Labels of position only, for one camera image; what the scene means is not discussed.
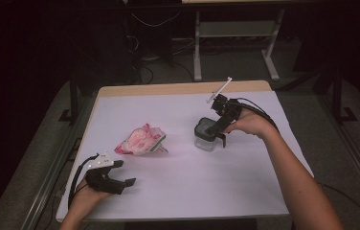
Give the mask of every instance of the hand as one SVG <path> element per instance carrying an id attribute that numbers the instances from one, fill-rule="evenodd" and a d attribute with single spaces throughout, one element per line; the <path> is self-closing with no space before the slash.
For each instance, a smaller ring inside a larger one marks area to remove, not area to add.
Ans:
<path id="1" fill-rule="evenodd" d="M 233 130 L 257 135 L 260 139 L 263 139 L 270 131 L 277 131 L 266 119 L 247 108 L 242 108 L 238 120 L 225 128 L 223 132 L 227 133 Z"/>
<path id="2" fill-rule="evenodd" d="M 79 229 L 81 221 L 104 199 L 112 194 L 95 191 L 87 185 L 85 177 L 76 187 L 76 194 L 61 223 L 60 229 Z"/>

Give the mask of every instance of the person's right hand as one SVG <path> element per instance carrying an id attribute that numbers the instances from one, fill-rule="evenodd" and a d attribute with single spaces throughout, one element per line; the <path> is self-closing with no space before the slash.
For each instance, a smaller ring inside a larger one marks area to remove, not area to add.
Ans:
<path id="1" fill-rule="evenodd" d="M 238 120 L 225 128 L 223 133 L 233 130 L 241 130 L 247 134 L 257 135 L 260 139 L 263 139 L 270 131 L 277 131 L 266 119 L 247 108 L 242 108 Z"/>

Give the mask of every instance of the person's right arm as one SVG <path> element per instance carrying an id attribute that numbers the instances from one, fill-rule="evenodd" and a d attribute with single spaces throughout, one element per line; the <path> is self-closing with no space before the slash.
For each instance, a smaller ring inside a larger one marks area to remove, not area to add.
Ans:
<path id="1" fill-rule="evenodd" d="M 279 180 L 284 202 L 297 229 L 343 229 L 321 187 L 269 122 L 243 109 L 239 119 L 224 132 L 235 129 L 257 135 L 263 140 Z"/>

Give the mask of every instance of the crumpled bag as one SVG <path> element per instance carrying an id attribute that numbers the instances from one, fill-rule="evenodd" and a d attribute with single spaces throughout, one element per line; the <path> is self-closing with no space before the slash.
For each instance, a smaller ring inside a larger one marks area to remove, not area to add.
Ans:
<path id="1" fill-rule="evenodd" d="M 146 123 L 138 127 L 121 142 L 114 151 L 121 154 L 144 155 L 156 150 L 167 151 L 162 147 L 162 141 L 166 138 L 166 133 L 159 127 L 150 127 Z"/>

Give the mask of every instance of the white paper sheet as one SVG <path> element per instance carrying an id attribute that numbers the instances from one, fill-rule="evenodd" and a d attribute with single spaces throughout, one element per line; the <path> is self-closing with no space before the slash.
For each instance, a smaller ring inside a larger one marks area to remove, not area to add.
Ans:
<path id="1" fill-rule="evenodd" d="M 274 92 L 224 93 L 258 104 L 275 121 L 290 148 L 307 165 Z M 288 214 L 278 180 L 262 141 L 233 131 L 227 147 L 219 142 L 212 152 L 198 149 L 194 127 L 202 117 L 218 120 L 206 103 L 208 94 L 99 98 L 81 142 L 78 157 L 56 218 L 64 219 L 72 178 L 89 156 L 108 151 L 124 165 L 110 177 L 136 177 L 133 187 L 113 195 L 88 217 L 95 220 L 208 219 Z M 169 153 L 143 156 L 114 152 L 130 132 L 149 123 L 167 138 Z"/>

